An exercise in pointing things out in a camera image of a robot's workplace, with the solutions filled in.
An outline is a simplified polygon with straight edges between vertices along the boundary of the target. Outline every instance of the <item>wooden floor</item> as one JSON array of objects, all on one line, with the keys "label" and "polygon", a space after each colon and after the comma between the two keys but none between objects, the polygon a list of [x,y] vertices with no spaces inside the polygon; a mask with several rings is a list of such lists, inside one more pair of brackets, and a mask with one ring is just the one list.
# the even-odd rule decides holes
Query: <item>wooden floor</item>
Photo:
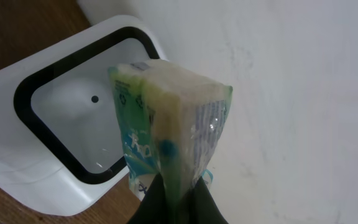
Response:
[{"label": "wooden floor", "polygon": [[[0,0],[0,69],[89,26],[75,0]],[[0,189],[0,223],[125,223],[139,204],[127,177],[72,217],[35,212]]]}]

